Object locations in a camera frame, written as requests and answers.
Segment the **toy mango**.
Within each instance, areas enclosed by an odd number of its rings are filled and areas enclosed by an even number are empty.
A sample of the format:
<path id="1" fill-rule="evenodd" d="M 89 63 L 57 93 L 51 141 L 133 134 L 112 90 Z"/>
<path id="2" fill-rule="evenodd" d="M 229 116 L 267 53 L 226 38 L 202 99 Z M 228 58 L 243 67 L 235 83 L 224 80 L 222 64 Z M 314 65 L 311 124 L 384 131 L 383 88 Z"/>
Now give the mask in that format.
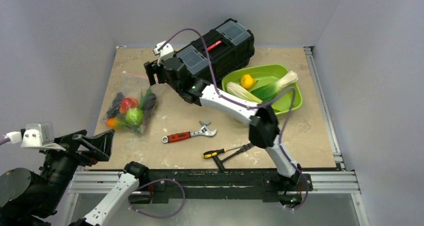
<path id="1" fill-rule="evenodd" d="M 106 120 L 106 126 L 114 130 L 123 130 L 128 128 L 127 122 L 121 117 L 113 117 Z"/>

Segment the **toy green bean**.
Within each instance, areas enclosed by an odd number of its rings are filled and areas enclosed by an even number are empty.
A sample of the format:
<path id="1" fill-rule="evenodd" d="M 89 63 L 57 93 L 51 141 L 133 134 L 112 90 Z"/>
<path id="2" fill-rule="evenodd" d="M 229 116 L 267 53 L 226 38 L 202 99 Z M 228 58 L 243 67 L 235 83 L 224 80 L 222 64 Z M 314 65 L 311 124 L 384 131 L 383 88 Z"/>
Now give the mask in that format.
<path id="1" fill-rule="evenodd" d="M 141 96 L 140 100 L 139 100 L 139 108 L 143 109 L 143 107 L 145 106 L 147 100 L 150 98 L 150 95 L 152 94 L 152 90 L 151 87 L 149 87 L 146 92 Z"/>

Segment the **toy purple eggplant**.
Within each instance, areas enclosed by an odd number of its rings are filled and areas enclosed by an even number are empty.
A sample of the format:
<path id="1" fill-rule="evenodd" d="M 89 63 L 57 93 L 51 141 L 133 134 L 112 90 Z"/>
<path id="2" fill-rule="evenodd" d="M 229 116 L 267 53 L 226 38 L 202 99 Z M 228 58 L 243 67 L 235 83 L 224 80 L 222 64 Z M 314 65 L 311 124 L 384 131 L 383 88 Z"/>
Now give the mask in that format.
<path id="1" fill-rule="evenodd" d="M 143 111 L 149 111 L 153 109 L 157 102 L 157 96 L 155 93 L 149 93 L 148 95 L 145 95 L 143 98 L 141 109 Z"/>

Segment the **clear zip top bag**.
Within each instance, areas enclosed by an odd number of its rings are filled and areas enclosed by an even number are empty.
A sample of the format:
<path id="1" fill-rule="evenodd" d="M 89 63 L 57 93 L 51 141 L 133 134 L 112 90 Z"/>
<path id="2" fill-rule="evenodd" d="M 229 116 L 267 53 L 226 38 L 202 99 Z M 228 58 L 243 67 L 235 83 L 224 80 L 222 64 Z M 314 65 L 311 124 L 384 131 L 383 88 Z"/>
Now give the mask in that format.
<path id="1" fill-rule="evenodd" d="M 121 83 L 102 121 L 117 132 L 144 136 L 159 107 L 163 90 L 163 84 L 151 85 L 146 75 L 122 71 Z"/>

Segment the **toy black grapes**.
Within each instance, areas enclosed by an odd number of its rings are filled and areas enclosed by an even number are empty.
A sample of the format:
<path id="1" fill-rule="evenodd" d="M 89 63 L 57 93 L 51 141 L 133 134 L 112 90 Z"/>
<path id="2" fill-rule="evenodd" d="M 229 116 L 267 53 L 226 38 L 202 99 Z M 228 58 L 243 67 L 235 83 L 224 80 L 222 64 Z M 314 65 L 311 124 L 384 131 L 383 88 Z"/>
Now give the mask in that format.
<path id="1" fill-rule="evenodd" d="M 121 106 L 121 103 L 122 103 L 124 97 L 125 96 L 124 96 L 123 92 L 118 92 L 116 94 L 115 98 L 113 99 L 113 101 L 111 103 L 111 106 L 106 111 L 106 114 L 105 114 L 106 119 L 116 117 L 120 113 L 120 106 Z"/>

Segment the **toy green apple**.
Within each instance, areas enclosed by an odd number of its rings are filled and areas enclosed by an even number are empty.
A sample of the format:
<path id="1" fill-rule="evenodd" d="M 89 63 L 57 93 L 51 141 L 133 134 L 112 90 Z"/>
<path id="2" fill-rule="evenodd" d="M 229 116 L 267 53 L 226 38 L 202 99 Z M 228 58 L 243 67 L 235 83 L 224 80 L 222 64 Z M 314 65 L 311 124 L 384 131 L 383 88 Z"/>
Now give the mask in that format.
<path id="1" fill-rule="evenodd" d="M 140 125 L 143 120 L 144 113 L 140 108 L 130 108 L 125 115 L 125 121 L 129 125 Z"/>

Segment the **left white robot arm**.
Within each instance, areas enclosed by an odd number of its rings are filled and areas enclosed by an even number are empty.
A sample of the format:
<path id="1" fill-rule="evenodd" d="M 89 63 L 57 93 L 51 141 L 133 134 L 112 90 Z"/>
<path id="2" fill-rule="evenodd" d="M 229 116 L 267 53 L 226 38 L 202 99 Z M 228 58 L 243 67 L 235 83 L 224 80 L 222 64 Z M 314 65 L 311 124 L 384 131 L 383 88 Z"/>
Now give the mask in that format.
<path id="1" fill-rule="evenodd" d="M 93 137 L 88 137 L 86 130 L 79 130 L 57 137 L 53 142 L 63 149 L 40 151 L 45 155 L 40 174 L 15 168 L 1 175 L 1 225 L 49 225 L 44 219 L 57 213 L 77 168 L 110 159 L 114 135 L 113 129 Z M 106 225 L 133 191 L 147 188 L 149 179 L 146 166 L 128 163 L 102 201 L 72 225 Z"/>

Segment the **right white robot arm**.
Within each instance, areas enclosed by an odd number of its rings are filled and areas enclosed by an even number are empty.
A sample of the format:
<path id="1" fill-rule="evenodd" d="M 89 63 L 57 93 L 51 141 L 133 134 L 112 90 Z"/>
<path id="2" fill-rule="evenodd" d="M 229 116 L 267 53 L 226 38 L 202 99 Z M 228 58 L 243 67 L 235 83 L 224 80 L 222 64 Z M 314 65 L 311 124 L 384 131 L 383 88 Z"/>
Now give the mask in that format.
<path id="1" fill-rule="evenodd" d="M 252 103 L 232 96 L 217 87 L 212 65 L 208 69 L 212 82 L 193 75 L 178 57 L 144 63 L 149 83 L 166 83 L 190 104 L 217 109 L 248 126 L 248 139 L 264 149 L 276 166 L 278 179 L 286 189 L 293 189 L 303 178 L 298 163 L 290 156 L 282 140 L 283 129 L 269 102 Z"/>

